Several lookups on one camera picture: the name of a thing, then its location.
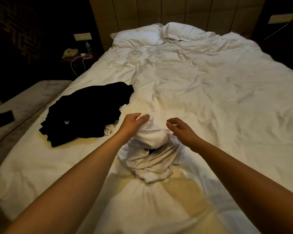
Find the plastic bottle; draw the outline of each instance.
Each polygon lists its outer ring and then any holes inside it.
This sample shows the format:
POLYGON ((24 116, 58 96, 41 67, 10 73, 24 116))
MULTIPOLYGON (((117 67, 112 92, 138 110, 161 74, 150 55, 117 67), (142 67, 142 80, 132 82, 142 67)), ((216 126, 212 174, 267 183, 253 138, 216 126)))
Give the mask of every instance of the plastic bottle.
POLYGON ((91 54, 92 50, 91 50, 90 44, 87 41, 86 41, 86 48, 87 48, 88 54, 91 54))

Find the light switch plate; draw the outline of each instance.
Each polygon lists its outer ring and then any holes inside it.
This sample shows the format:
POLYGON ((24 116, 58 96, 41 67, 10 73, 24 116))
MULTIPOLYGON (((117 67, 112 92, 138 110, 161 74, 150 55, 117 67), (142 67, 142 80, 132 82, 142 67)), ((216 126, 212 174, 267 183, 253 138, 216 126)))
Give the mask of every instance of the light switch plate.
POLYGON ((293 20, 293 13, 283 15, 272 15, 268 21, 268 24, 287 23, 293 20))
POLYGON ((81 41, 81 40, 91 40, 91 34, 90 33, 84 33, 84 34, 74 34, 74 37, 76 41, 81 41))

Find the headboard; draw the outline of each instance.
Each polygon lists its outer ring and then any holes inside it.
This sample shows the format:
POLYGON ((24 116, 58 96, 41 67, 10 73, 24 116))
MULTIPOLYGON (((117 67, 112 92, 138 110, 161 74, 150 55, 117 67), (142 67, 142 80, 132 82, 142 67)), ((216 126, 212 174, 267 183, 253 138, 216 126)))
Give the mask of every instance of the headboard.
POLYGON ((89 0, 105 51, 111 33, 155 23, 185 23, 250 38, 265 0, 89 0))

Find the white duvet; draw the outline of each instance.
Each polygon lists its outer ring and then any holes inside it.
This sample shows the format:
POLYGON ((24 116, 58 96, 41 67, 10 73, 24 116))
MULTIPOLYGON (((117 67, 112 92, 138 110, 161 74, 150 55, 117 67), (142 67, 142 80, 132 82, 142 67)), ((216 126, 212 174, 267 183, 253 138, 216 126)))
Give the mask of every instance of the white duvet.
MULTIPOLYGON (((165 128, 168 118, 179 117, 204 140, 293 192, 293 71, 253 41, 206 33, 200 41, 110 49, 62 95, 118 81, 135 90, 120 123, 126 114, 152 112, 154 122, 165 128)), ((85 100, 95 107, 104 95, 85 100)), ((79 138, 52 148, 38 131, 47 112, 0 167, 0 207, 10 219, 109 138, 79 138)), ((78 233, 178 231, 257 232, 204 160, 188 148, 173 175, 152 184, 136 179, 116 158, 78 233)))

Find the white pillow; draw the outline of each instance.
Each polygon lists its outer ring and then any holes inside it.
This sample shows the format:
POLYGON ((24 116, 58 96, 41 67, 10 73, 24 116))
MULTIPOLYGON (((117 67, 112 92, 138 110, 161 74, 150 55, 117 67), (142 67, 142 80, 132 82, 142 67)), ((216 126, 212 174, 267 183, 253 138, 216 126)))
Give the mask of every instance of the white pillow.
POLYGON ((181 23, 169 22, 162 30, 167 39, 197 41, 206 39, 206 31, 181 23))
POLYGON ((155 46, 162 44, 160 31, 162 24, 153 24, 140 27, 133 30, 124 30, 110 35, 113 41, 113 46, 120 48, 133 48, 137 46, 155 46))

